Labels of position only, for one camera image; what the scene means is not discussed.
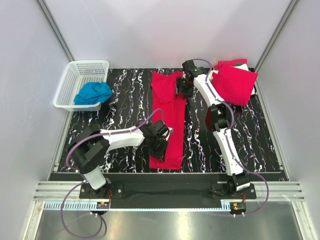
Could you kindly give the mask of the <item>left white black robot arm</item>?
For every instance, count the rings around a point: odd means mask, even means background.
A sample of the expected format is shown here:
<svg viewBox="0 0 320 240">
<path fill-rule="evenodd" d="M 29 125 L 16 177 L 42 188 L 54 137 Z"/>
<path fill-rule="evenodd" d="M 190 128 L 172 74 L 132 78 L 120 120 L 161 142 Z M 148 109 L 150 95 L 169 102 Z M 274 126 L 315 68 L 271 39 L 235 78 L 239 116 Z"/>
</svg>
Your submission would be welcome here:
<svg viewBox="0 0 320 240">
<path fill-rule="evenodd" d="M 105 130 L 96 126 L 88 126 L 70 144 L 66 164 L 79 172 L 83 178 L 84 193 L 90 198 L 103 198 L 110 194 L 111 181 L 104 177 L 100 166 L 105 155 L 113 150 L 145 146 L 148 154 L 163 162 L 169 145 L 173 128 L 161 119 L 155 123 L 143 122 L 130 128 Z"/>
</svg>

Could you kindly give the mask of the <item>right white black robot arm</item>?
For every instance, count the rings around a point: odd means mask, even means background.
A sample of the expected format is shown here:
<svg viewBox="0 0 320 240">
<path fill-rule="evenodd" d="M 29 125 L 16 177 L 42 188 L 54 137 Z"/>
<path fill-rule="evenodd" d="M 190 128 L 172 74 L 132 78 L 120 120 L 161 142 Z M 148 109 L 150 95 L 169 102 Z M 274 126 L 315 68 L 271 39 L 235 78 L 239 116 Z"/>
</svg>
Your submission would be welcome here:
<svg viewBox="0 0 320 240">
<path fill-rule="evenodd" d="M 197 67 L 193 59 L 183 62 L 182 76 L 176 78 L 176 93 L 189 98 L 196 88 L 207 104 L 205 125 L 220 147 L 227 175 L 225 186 L 215 193 L 236 199 L 245 194 L 251 183 L 247 171 L 240 163 L 232 138 L 231 128 L 235 120 L 232 105 L 215 90 L 209 79 L 212 73 L 212 68 L 207 71 L 204 67 Z"/>
</svg>

